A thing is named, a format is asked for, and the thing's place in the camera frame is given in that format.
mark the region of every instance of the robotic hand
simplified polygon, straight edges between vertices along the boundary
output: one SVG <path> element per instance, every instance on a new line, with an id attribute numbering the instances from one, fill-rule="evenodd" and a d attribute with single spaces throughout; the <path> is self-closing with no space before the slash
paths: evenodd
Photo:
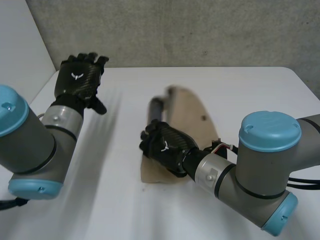
<path id="1" fill-rule="evenodd" d="M 96 97 L 104 65 L 96 53 L 70 56 L 61 63 L 56 100 L 40 121 L 17 92 L 0 85 L 0 164 L 13 173 L 8 190 L 16 200 L 0 201 L 0 210 L 28 200 L 58 196 L 80 134 L 84 109 L 107 112 Z"/>
<path id="2" fill-rule="evenodd" d="M 319 124 L 320 114 L 296 120 L 281 112 L 254 112 L 242 121 L 239 148 L 213 142 L 200 150 L 190 136 L 153 120 L 142 132 L 139 147 L 177 177 L 188 174 L 259 228 L 278 236 L 298 204 L 286 187 L 320 189 L 319 180 L 289 177 L 320 165 Z M 237 165 L 217 154 L 221 146 L 237 154 Z"/>
<path id="3" fill-rule="evenodd" d="M 103 115 L 107 109 L 96 94 L 109 58 L 100 56 L 95 62 L 96 58 L 97 54 L 91 52 L 88 55 L 80 53 L 77 57 L 71 55 L 68 60 L 63 61 L 56 80 L 54 96 L 57 99 L 64 95 L 77 96 L 86 108 Z"/>
<path id="4" fill-rule="evenodd" d="M 178 178 L 187 175 L 183 168 L 184 159 L 190 151 L 198 150 L 190 136 L 154 119 L 140 137 L 139 147 L 146 157 L 158 161 Z"/>

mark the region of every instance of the carbon fiber hand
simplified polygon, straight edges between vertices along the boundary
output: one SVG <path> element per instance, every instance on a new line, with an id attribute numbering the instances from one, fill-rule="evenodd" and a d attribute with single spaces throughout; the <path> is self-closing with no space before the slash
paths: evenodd
<path id="1" fill-rule="evenodd" d="M 158 161 L 177 177 L 187 175 L 182 167 L 183 159 L 189 150 L 198 149 L 190 136 L 166 122 L 153 120 L 140 137 L 139 147 L 146 157 Z"/>
<path id="2" fill-rule="evenodd" d="M 56 80 L 54 96 L 58 98 L 63 94 L 77 96 L 84 102 L 86 108 L 95 110 L 98 114 L 107 112 L 104 104 L 96 97 L 104 66 L 109 58 L 94 52 L 79 53 L 77 57 L 70 55 L 60 66 Z"/>

